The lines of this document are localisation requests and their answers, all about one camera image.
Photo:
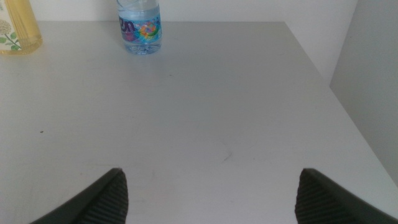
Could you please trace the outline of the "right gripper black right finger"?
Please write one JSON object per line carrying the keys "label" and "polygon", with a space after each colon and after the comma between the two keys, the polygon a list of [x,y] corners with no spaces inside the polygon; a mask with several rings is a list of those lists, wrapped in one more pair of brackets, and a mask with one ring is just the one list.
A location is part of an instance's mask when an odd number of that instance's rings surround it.
{"label": "right gripper black right finger", "polygon": [[295,216],[299,224],[397,224],[397,218],[310,168],[300,174]]}

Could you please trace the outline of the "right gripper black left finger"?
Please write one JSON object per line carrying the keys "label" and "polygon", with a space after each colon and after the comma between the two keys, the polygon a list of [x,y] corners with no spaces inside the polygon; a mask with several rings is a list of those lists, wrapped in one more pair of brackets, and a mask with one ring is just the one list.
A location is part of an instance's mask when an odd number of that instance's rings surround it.
{"label": "right gripper black left finger", "polygon": [[33,221],[33,224],[125,224],[128,208],[125,173],[120,168],[112,168],[76,196]]}

